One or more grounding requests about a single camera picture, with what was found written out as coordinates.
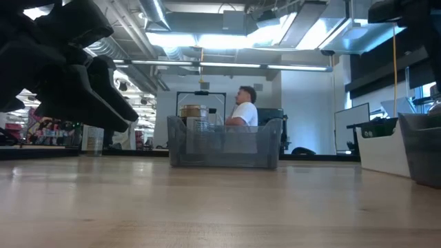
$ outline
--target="man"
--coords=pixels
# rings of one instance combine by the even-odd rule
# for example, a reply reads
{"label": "man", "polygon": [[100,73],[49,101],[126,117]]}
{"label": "man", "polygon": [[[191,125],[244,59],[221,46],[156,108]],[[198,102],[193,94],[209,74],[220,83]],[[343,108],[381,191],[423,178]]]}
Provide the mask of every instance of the man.
{"label": "man", "polygon": [[256,91],[250,86],[241,86],[236,96],[237,108],[225,121],[225,125],[251,126],[258,125],[256,102]]}

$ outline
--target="gray plastic bin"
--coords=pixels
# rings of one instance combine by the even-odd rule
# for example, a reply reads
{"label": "gray plastic bin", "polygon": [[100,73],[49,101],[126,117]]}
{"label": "gray plastic bin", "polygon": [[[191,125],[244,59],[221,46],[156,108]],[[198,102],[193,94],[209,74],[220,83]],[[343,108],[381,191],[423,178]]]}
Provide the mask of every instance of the gray plastic bin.
{"label": "gray plastic bin", "polygon": [[441,116],[398,117],[411,178],[418,184],[441,188]]}
{"label": "gray plastic bin", "polygon": [[282,119],[262,127],[210,126],[194,131],[179,117],[168,116],[167,127],[171,166],[277,168]]}

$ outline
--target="white wall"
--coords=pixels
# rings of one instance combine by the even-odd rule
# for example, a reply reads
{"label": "white wall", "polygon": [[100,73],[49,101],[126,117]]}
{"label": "white wall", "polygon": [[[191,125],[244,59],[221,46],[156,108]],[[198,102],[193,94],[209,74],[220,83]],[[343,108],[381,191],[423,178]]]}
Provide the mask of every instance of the white wall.
{"label": "white wall", "polygon": [[[179,77],[175,75],[163,75],[164,82],[170,88],[169,92],[158,92],[156,98],[156,125],[154,128],[154,146],[164,145],[167,142],[167,116],[176,113],[176,92],[194,92],[200,90],[199,76]],[[257,92],[256,107],[274,107],[271,82],[266,81],[264,76],[204,76],[204,81],[210,82],[210,92],[227,93],[226,116],[229,116],[236,104],[234,97],[240,86],[254,86],[255,83],[263,84],[263,91]],[[189,95],[185,104],[202,104],[208,107],[219,108],[222,104],[214,97]]]}
{"label": "white wall", "polygon": [[282,108],[288,115],[287,132],[295,147],[317,154],[335,154],[334,86],[332,73],[282,72]]}
{"label": "white wall", "polygon": [[351,82],[351,57],[342,55],[339,63],[334,67],[336,80],[336,105],[335,112],[351,108],[349,93],[345,92],[345,85]]}
{"label": "white wall", "polygon": [[[361,105],[364,103],[369,103],[369,108],[371,111],[378,110],[381,108],[381,102],[393,100],[394,95],[394,85],[384,87],[375,92],[368,93],[366,95],[352,99],[353,106]],[[401,97],[412,97],[415,96],[414,90],[409,90],[405,82],[401,82],[397,85],[397,99]]]}
{"label": "white wall", "polygon": [[282,73],[277,73],[277,76],[271,82],[272,105],[274,108],[282,108]]}

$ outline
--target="white t-shirt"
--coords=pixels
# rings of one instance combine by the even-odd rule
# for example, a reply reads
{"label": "white t-shirt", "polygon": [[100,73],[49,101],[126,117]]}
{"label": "white t-shirt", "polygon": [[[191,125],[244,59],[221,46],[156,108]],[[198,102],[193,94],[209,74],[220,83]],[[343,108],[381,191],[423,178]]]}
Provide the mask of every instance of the white t-shirt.
{"label": "white t-shirt", "polygon": [[233,112],[232,118],[240,117],[247,126],[257,127],[257,109],[253,103],[242,103]]}

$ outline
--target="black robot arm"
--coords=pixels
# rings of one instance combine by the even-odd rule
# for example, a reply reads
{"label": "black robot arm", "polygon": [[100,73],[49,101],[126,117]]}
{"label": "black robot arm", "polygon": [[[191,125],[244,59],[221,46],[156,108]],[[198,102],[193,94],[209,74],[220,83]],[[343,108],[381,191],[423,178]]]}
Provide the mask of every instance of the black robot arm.
{"label": "black robot arm", "polygon": [[[35,21],[23,9],[55,3]],[[36,114],[124,132],[138,114],[113,86],[113,61],[84,47],[113,33],[93,0],[0,3],[0,112],[24,108],[23,89],[36,94]]]}

